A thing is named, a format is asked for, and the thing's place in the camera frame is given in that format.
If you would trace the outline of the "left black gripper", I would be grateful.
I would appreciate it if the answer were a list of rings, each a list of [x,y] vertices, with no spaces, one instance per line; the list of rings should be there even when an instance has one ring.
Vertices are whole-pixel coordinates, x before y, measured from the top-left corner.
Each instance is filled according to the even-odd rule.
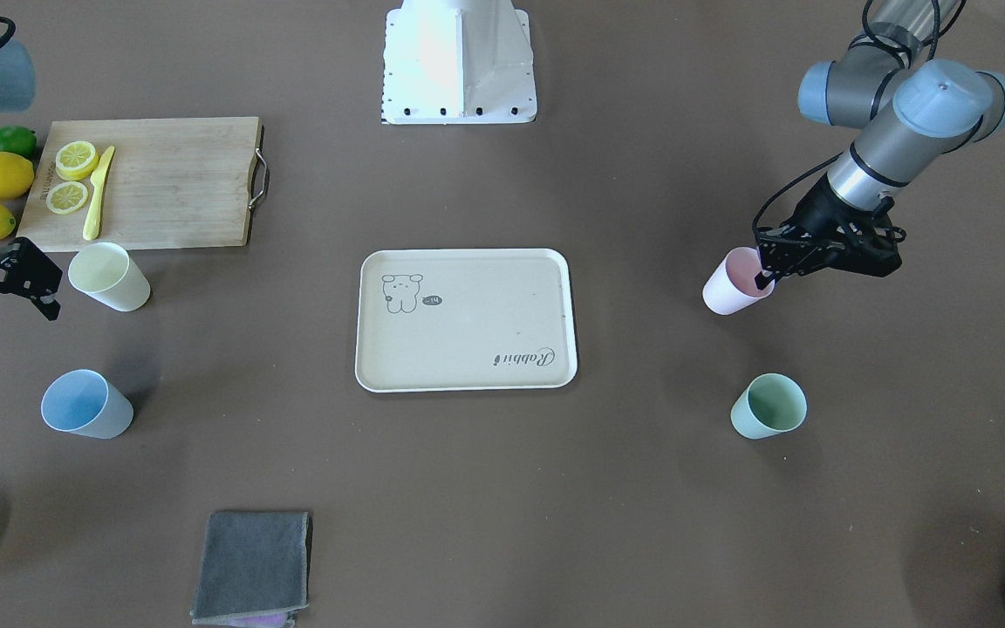
[[[889,218],[893,206],[894,199],[883,196],[874,210],[855,209],[835,195],[826,179],[817,180],[781,226],[756,226],[762,263],[756,288],[771,291],[776,279],[806,276],[823,268],[890,275],[902,264],[898,243],[904,240],[904,230]]]

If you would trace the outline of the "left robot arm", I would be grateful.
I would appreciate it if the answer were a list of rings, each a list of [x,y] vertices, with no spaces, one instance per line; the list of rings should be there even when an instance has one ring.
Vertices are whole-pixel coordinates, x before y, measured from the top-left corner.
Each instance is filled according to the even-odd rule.
[[[776,227],[753,222],[759,290],[823,268],[885,277],[900,267],[904,230],[889,212],[934,159],[1005,125],[1005,76],[936,57],[961,1],[885,1],[863,10],[861,32],[841,59],[806,72],[799,112],[858,130],[814,167],[817,183]]]

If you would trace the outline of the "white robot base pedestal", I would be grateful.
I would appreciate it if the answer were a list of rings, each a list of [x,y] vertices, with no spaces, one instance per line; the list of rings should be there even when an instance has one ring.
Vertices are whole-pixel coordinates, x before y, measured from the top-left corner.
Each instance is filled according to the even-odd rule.
[[[404,1],[386,14],[383,59],[388,125],[536,119],[530,17],[510,1]]]

